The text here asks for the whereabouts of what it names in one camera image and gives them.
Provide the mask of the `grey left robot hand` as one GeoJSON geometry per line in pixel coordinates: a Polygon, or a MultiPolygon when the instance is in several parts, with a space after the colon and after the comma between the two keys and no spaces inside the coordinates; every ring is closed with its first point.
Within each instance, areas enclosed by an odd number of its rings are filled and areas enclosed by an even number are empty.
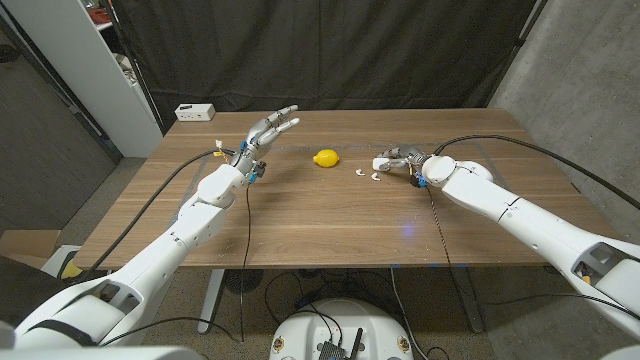
{"type": "Polygon", "coordinates": [[[270,151],[276,139],[300,122],[299,118],[290,119],[290,115],[297,110],[297,105],[291,105],[256,122],[248,131],[240,150],[232,157],[230,165],[248,176],[258,161],[270,151]]]}

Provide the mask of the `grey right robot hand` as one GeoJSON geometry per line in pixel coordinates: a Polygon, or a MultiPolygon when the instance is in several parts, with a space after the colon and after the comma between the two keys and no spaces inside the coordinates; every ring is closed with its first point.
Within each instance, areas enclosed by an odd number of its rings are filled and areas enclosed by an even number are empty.
{"type": "Polygon", "coordinates": [[[392,168],[406,168],[409,170],[409,182],[417,188],[427,187],[427,181],[422,175],[422,166],[429,159],[429,155],[411,145],[402,145],[378,154],[372,160],[375,171],[388,172],[392,168]]]}

